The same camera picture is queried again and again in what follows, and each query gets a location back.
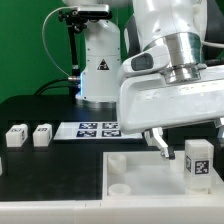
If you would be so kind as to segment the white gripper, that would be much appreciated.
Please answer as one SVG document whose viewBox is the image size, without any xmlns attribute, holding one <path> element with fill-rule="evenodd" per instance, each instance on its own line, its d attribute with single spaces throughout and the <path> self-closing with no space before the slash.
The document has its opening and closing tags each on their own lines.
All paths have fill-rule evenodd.
<svg viewBox="0 0 224 224">
<path fill-rule="evenodd" d="M 169 84 L 160 74 L 169 62 L 166 45 L 123 62 L 117 101 L 121 131 L 132 134 L 151 129 L 152 145 L 162 158 L 174 160 L 174 150 L 163 140 L 162 128 L 215 120 L 217 139 L 224 147 L 224 65 L 202 69 L 196 81 Z"/>
</svg>

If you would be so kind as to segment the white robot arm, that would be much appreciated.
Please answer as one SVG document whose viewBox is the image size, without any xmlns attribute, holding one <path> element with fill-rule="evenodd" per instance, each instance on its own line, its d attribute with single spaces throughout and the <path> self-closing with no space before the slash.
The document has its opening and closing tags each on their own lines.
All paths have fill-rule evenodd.
<svg viewBox="0 0 224 224">
<path fill-rule="evenodd" d="M 167 157 L 167 128 L 224 117 L 224 65 L 203 58 L 214 0 L 63 0 L 85 24 L 86 67 L 75 98 L 114 104 L 120 130 Z"/>
</svg>

